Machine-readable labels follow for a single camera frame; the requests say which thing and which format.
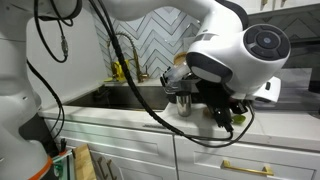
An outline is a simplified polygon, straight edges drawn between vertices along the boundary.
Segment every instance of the stainless steel cup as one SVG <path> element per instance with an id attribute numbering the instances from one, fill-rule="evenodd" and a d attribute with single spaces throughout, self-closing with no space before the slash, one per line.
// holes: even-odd
<path id="1" fill-rule="evenodd" d="M 182 117 L 191 114 L 191 92 L 180 91 L 176 93 L 178 113 Z"/>

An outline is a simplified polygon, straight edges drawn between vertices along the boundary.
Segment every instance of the white countertop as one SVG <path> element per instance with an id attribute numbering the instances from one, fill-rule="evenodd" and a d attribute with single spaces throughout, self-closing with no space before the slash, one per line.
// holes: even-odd
<path id="1" fill-rule="evenodd" d="M 157 83 L 149 81 L 143 84 L 150 86 Z M 229 134 L 224 128 L 218 128 L 213 119 L 204 117 L 204 107 L 203 104 L 192 105 L 192 114 L 185 118 L 178 115 L 175 104 L 169 103 L 163 112 L 157 114 L 188 134 L 227 137 Z M 71 122 L 169 133 L 146 112 L 73 106 L 64 106 L 64 110 L 66 120 Z M 43 110 L 40 115 L 55 119 L 58 115 L 58 108 Z M 237 137 L 250 121 L 250 113 L 245 116 L 247 119 L 242 125 L 233 125 L 234 137 Z M 312 116 L 305 112 L 256 111 L 254 123 L 240 141 L 320 151 L 320 116 Z"/>

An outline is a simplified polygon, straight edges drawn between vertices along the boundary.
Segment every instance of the kitchen sink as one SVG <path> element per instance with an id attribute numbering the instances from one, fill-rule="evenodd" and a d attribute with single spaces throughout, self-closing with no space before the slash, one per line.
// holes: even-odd
<path id="1" fill-rule="evenodd" d="M 161 112 L 168 105 L 169 100 L 167 94 L 161 86 L 140 86 L 137 88 L 154 111 Z M 127 86 L 103 86 L 65 105 L 144 111 L 144 108 L 131 91 L 131 88 Z"/>

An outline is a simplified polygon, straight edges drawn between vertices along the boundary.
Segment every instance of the wall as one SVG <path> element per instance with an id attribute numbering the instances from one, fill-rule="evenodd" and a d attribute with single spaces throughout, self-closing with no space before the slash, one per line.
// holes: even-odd
<path id="1" fill-rule="evenodd" d="M 54 54 L 62 58 L 58 24 L 42 22 L 41 26 Z M 49 56 L 41 43 L 33 19 L 28 23 L 27 29 L 27 57 L 62 101 L 98 87 L 107 77 L 88 1 L 83 1 L 82 12 L 74 20 L 74 26 L 64 26 L 64 30 L 69 44 L 69 59 L 66 63 L 59 64 Z M 55 105 L 56 102 L 47 88 L 30 72 L 29 78 L 41 96 L 42 107 Z"/>
<path id="2" fill-rule="evenodd" d="M 111 50 L 111 57 L 106 47 L 106 31 L 104 30 L 97 15 L 94 14 L 96 30 L 99 38 L 103 58 L 111 76 L 110 59 L 116 60 L 114 52 Z M 298 10 L 284 10 L 276 13 L 264 13 L 250 17 L 250 24 L 269 23 L 284 30 L 290 39 L 320 37 L 320 9 L 309 11 L 307 8 Z M 172 65 L 173 57 L 184 48 L 184 39 L 193 37 L 199 29 L 198 21 L 184 12 L 172 7 L 164 7 L 152 11 L 145 17 L 135 21 L 122 22 L 113 20 L 116 31 L 123 31 L 130 34 L 137 46 L 140 58 L 141 69 L 148 66 L 148 73 L 157 78 L 168 66 Z M 120 38 L 121 47 L 125 57 L 131 59 L 132 52 L 129 41 Z M 308 58 L 311 66 L 318 62 L 319 53 L 308 56 L 291 57 L 290 62 L 301 62 L 300 59 Z M 131 74 L 135 77 L 134 63 L 131 62 Z"/>

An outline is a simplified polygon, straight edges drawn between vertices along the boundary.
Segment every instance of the sink faucet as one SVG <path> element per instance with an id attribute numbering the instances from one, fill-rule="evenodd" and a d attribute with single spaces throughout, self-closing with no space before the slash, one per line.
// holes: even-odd
<path id="1" fill-rule="evenodd" d="M 128 35 L 127 33 L 125 32 L 116 32 L 116 35 L 119 35 L 119 36 L 124 36 L 126 37 L 131 46 L 132 46 L 132 52 L 133 52 L 133 60 L 135 62 L 135 65 L 136 65 L 136 74 L 137 74 L 137 79 L 138 79 L 138 83 L 142 83 L 144 80 L 146 79 L 149 79 L 150 76 L 148 74 L 148 67 L 146 66 L 146 72 L 145 73 L 142 73 L 141 70 L 140 70 L 140 64 L 139 64 L 139 56 L 138 56 L 138 53 L 137 53 L 137 50 L 136 50 L 136 47 L 133 43 L 133 40 L 132 38 L 130 37 L 130 35 Z"/>

